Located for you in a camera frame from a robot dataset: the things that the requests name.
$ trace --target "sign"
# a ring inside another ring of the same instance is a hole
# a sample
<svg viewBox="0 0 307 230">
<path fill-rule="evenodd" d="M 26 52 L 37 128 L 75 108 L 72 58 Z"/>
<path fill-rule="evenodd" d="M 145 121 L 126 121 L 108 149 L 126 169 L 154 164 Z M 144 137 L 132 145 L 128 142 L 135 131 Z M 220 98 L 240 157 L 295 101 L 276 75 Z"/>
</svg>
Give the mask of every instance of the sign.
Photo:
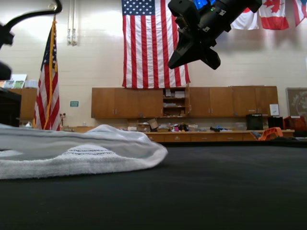
<svg viewBox="0 0 307 230">
<path fill-rule="evenodd" d="M 79 107 L 79 101 L 71 101 L 71 107 Z"/>
</svg>

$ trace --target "lower cabinet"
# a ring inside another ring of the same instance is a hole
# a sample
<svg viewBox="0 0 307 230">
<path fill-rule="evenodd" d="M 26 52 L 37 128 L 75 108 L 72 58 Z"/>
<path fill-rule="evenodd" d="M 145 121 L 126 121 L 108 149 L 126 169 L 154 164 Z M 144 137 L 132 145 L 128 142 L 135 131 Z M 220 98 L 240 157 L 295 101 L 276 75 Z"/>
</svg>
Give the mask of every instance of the lower cabinet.
<svg viewBox="0 0 307 230">
<path fill-rule="evenodd" d="M 285 131 L 285 138 L 293 137 L 294 131 Z M 257 141 L 249 132 L 233 133 L 147 133 L 154 142 L 216 142 L 216 141 Z"/>
<path fill-rule="evenodd" d="M 163 135 L 147 135 L 149 137 L 149 139 L 151 141 L 154 141 L 154 142 L 164 142 L 164 136 Z"/>
<path fill-rule="evenodd" d="M 190 134 L 164 135 L 164 142 L 191 142 Z"/>
<path fill-rule="evenodd" d="M 217 134 L 217 141 L 243 141 L 242 134 Z"/>
<path fill-rule="evenodd" d="M 192 134 L 191 135 L 191 142 L 210 142 L 210 141 L 217 141 L 216 134 Z"/>
</svg>

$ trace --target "cabinet door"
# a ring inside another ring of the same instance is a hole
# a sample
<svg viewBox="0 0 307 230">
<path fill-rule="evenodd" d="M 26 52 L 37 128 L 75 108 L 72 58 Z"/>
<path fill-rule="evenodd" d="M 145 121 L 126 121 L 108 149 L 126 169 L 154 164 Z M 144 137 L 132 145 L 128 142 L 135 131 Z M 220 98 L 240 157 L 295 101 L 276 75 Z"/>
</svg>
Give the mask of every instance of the cabinet door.
<svg viewBox="0 0 307 230">
<path fill-rule="evenodd" d="M 163 90 L 139 90 L 138 103 L 139 117 L 163 116 Z"/>
<path fill-rule="evenodd" d="M 232 88 L 216 87 L 210 88 L 211 116 L 231 117 L 234 116 L 234 104 Z"/>
<path fill-rule="evenodd" d="M 34 118 L 37 89 L 22 89 L 21 95 L 20 118 L 22 120 L 32 120 Z"/>
<path fill-rule="evenodd" d="M 137 118 L 139 116 L 138 90 L 115 89 L 115 117 Z"/>
<path fill-rule="evenodd" d="M 92 88 L 92 118 L 115 115 L 115 88 Z"/>
<path fill-rule="evenodd" d="M 270 116 L 270 104 L 278 104 L 278 93 L 276 86 L 256 87 L 257 113 Z"/>
<path fill-rule="evenodd" d="M 236 116 L 246 116 L 257 112 L 254 87 L 233 87 L 233 98 Z"/>
<path fill-rule="evenodd" d="M 191 98 L 190 98 L 190 86 L 187 85 L 185 89 L 185 107 L 186 107 L 186 116 L 191 112 Z"/>
<path fill-rule="evenodd" d="M 192 117 L 210 116 L 210 90 L 206 87 L 190 87 Z"/>
</svg>

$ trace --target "white brick wall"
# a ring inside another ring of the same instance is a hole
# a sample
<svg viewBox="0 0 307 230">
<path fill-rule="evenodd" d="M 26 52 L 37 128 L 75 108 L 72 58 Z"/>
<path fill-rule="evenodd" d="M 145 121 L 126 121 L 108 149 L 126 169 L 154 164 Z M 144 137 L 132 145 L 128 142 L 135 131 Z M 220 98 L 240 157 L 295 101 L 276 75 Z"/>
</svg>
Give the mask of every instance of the white brick wall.
<svg viewBox="0 0 307 230">
<path fill-rule="evenodd" d="M 123 36 L 120 0 L 78 0 L 78 45 L 67 46 L 69 1 L 57 16 L 61 112 L 66 124 L 89 126 L 119 124 L 124 120 L 91 119 L 92 87 L 120 87 L 123 77 Z M 0 0 L 0 22 L 21 13 L 46 9 L 50 0 Z M 290 29 L 285 31 L 238 31 L 224 33 L 214 48 L 222 65 L 214 71 L 200 61 L 189 64 L 191 86 L 277 85 L 281 115 L 286 116 L 285 88 L 307 87 L 307 20 L 297 28 L 291 1 L 287 1 Z M 0 60 L 14 73 L 38 79 L 52 16 L 18 24 L 14 46 L 0 51 Z M 80 101 L 70 108 L 70 101 Z"/>
</svg>

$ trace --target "white towel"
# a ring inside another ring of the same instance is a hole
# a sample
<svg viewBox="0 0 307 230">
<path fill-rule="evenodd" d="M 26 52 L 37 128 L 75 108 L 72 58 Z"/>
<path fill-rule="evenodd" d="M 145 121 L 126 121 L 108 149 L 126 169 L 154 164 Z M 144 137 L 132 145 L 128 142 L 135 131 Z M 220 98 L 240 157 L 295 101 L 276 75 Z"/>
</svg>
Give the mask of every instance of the white towel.
<svg viewBox="0 0 307 230">
<path fill-rule="evenodd" d="M 85 134 L 0 126 L 0 179 L 134 171 L 166 155 L 144 133 L 107 125 Z"/>
</svg>

